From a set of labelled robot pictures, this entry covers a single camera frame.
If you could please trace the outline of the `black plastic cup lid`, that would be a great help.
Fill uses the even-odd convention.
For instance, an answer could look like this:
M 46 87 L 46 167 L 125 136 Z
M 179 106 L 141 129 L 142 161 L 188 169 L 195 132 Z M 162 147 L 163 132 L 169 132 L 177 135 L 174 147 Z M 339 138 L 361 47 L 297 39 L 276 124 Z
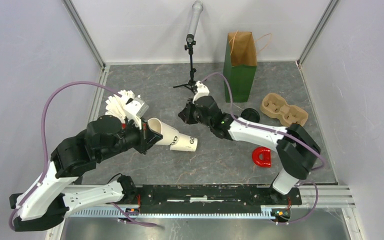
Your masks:
M 254 108 L 244 109 L 241 112 L 240 117 L 253 123 L 259 123 L 261 119 L 259 112 Z

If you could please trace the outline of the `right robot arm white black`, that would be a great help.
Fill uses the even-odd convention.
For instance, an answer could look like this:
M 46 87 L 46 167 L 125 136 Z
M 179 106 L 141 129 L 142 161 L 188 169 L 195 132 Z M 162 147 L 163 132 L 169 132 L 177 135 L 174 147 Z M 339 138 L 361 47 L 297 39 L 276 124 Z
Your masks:
M 299 181 L 307 179 L 321 158 L 321 149 L 299 124 L 268 126 L 223 112 L 212 96 L 188 99 L 178 114 L 188 125 L 202 124 L 220 139 L 255 144 L 277 153 L 282 169 L 271 184 L 269 199 L 282 204 Z

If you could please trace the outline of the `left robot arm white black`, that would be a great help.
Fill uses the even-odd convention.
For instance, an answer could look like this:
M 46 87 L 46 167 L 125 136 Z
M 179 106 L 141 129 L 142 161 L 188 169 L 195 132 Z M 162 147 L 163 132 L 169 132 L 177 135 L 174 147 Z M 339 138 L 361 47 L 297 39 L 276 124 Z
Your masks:
M 89 122 L 86 129 L 56 147 L 47 170 L 29 190 L 10 196 L 14 210 L 11 228 L 16 232 L 45 231 L 86 208 L 119 201 L 133 203 L 138 190 L 127 175 L 87 190 L 68 193 L 65 189 L 102 161 L 130 149 L 146 154 L 162 138 L 147 122 L 124 124 L 112 115 Z

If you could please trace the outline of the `white paper coffee cup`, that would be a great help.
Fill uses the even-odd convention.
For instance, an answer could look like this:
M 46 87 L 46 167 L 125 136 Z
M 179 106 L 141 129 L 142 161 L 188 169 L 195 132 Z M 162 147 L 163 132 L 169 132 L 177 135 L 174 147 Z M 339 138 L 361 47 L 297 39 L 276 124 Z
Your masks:
M 155 117 L 150 118 L 147 123 L 152 131 L 162 135 L 162 139 L 157 141 L 156 145 L 172 146 L 178 142 L 180 133 L 176 128 Z

